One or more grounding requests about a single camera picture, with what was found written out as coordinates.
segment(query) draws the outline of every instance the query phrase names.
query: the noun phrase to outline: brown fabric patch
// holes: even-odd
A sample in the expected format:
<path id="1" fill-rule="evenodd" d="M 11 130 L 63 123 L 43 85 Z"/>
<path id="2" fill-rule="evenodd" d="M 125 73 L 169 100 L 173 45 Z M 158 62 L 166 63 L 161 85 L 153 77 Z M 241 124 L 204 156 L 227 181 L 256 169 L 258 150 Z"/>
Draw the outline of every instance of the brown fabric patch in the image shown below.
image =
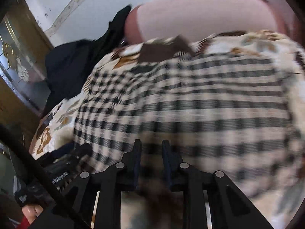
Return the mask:
<path id="1" fill-rule="evenodd" d="M 49 131 L 50 131 L 50 129 L 48 127 L 43 131 L 41 139 L 40 139 L 40 146 L 37 150 L 37 154 L 42 153 L 44 147 L 51 141 L 52 137 L 51 137 L 51 134 L 49 133 Z"/>
<path id="2" fill-rule="evenodd" d="M 120 53 L 123 52 L 128 46 L 123 46 L 123 47 L 120 47 L 120 48 L 115 48 L 113 50 L 113 55 L 111 57 L 111 60 L 116 60 L 120 57 Z"/>
<path id="3" fill-rule="evenodd" d="M 260 54 L 258 52 L 255 52 L 255 51 L 251 51 L 251 50 L 248 50 L 248 49 L 244 49 L 244 48 L 241 48 L 241 47 L 234 47 L 231 49 L 230 51 L 231 54 L 244 54 L 244 55 L 248 55 L 248 56 L 256 56 L 256 57 L 259 57 Z"/>
<path id="4" fill-rule="evenodd" d="M 249 35 L 249 36 L 245 37 L 245 39 L 242 41 L 242 45 L 253 44 L 255 42 L 255 40 L 258 38 L 259 38 L 258 36 Z"/>
<path id="5" fill-rule="evenodd" d="M 162 62 L 166 59 L 173 58 L 178 52 L 189 53 L 192 57 L 195 56 L 195 53 L 186 41 L 181 36 L 177 36 L 172 42 L 167 44 L 143 44 L 138 63 Z"/>
<path id="6" fill-rule="evenodd" d="M 275 40 L 281 40 L 281 39 L 286 38 L 282 34 L 275 33 L 271 30 L 259 30 L 256 33 L 259 35 L 259 38 L 262 40 L 275 41 Z"/>
<path id="7" fill-rule="evenodd" d="M 43 133 L 43 131 L 45 130 L 45 128 L 47 126 L 49 126 L 50 124 L 50 120 L 53 119 L 53 117 L 56 115 L 56 113 L 58 112 L 58 110 L 60 109 L 62 103 L 57 107 L 57 109 L 55 110 L 54 114 L 53 113 L 50 113 L 48 116 L 45 116 L 45 118 L 43 118 L 41 120 L 41 124 L 39 126 L 39 128 L 37 129 L 36 131 L 36 139 L 38 140 L 40 135 Z"/>
<path id="8" fill-rule="evenodd" d="M 113 67 L 113 69 L 120 68 L 126 64 L 132 64 L 137 62 L 139 55 L 139 53 L 135 53 L 133 55 L 121 57 L 118 63 Z"/>
<path id="9" fill-rule="evenodd" d="M 247 33 L 246 31 L 232 31 L 232 32 L 219 33 L 216 36 L 241 36 L 246 33 Z"/>

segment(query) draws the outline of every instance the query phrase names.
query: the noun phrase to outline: black fabric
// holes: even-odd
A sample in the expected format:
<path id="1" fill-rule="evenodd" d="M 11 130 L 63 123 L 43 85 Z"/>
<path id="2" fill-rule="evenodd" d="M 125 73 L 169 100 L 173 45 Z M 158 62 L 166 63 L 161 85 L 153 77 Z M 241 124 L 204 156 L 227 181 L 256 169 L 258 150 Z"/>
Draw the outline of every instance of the black fabric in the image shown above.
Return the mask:
<path id="1" fill-rule="evenodd" d="M 124 36 L 128 5 L 109 22 L 107 32 L 96 41 L 79 40 L 55 47 L 45 57 L 47 83 L 51 91 L 42 118 L 63 99 L 78 95 L 93 67 L 110 53 Z"/>
<path id="2" fill-rule="evenodd" d="M 50 154 L 53 158 L 61 158 L 64 155 L 71 152 L 73 149 L 74 149 L 74 142 L 71 141 L 69 143 L 64 144 L 63 146 L 61 146 L 57 150 L 54 150 L 54 151 L 50 152 Z"/>

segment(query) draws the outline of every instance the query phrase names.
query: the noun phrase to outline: metal pin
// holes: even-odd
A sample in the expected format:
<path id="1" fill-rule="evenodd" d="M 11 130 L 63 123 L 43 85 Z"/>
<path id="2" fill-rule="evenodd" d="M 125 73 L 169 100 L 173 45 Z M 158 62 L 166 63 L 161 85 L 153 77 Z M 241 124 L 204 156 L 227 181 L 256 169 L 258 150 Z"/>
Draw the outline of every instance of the metal pin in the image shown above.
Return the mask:
<path id="1" fill-rule="evenodd" d="M 189 164 L 188 164 L 188 163 L 181 163 L 181 164 L 180 164 L 180 167 L 181 167 L 182 169 L 187 169 L 187 168 L 189 167 Z"/>
<path id="2" fill-rule="evenodd" d="M 218 170 L 215 172 L 215 175 L 219 178 L 222 178 L 222 177 L 224 177 L 225 174 L 222 171 Z"/>
<path id="3" fill-rule="evenodd" d="M 82 173 L 80 173 L 80 177 L 81 178 L 87 178 L 89 176 L 89 172 L 88 171 L 83 171 Z"/>
<path id="4" fill-rule="evenodd" d="M 122 169 L 122 168 L 124 168 L 124 166 L 125 166 L 125 164 L 122 162 L 118 162 L 115 164 L 115 167 L 117 167 L 118 169 Z"/>

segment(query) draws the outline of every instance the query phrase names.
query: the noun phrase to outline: pink fabric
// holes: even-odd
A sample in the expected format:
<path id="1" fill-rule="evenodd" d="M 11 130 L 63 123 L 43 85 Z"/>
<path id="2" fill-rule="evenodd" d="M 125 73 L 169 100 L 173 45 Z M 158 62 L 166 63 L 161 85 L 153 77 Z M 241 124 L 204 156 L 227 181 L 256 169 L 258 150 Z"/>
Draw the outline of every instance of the pink fabric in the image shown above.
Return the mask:
<path id="1" fill-rule="evenodd" d="M 289 36 L 289 32 L 287 30 L 287 26 L 285 25 L 285 21 L 283 20 L 283 17 L 280 15 L 280 13 L 277 12 L 276 9 L 274 9 L 274 7 L 271 6 L 270 3 L 265 2 L 266 5 L 269 7 L 270 11 L 273 14 L 274 20 L 276 21 L 276 25 L 277 25 L 277 32 L 278 33 L 283 33 L 286 34 L 287 36 Z"/>
<path id="2" fill-rule="evenodd" d="M 144 42 L 137 22 L 137 13 L 140 6 L 137 6 L 131 10 L 125 21 L 124 34 L 129 44 Z"/>
<path id="3" fill-rule="evenodd" d="M 131 37 L 131 44 L 179 34 L 194 42 L 213 33 L 279 29 L 262 0 L 156 0 L 138 7 L 135 13 L 136 39 Z"/>
<path id="4" fill-rule="evenodd" d="M 286 0 L 267 0 L 268 5 L 277 14 L 277 18 L 283 20 L 288 28 L 286 33 L 292 40 L 302 43 L 302 24 L 296 17 Z"/>

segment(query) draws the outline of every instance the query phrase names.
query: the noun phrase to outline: black cable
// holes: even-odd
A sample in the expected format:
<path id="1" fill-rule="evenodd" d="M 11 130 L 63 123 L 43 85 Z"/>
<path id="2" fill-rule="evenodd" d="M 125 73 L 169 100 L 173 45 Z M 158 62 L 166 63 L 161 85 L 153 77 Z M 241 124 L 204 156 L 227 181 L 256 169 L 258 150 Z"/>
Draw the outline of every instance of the black cable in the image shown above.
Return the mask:
<path id="1" fill-rule="evenodd" d="M 84 229 L 91 229 L 86 222 L 75 212 L 66 199 L 56 189 L 46 172 L 34 160 L 25 147 L 13 136 L 13 134 L 0 124 L 0 141 L 3 142 L 19 157 L 25 167 L 34 174 L 41 185 L 46 189 L 54 201 L 69 215 L 69 217 Z"/>

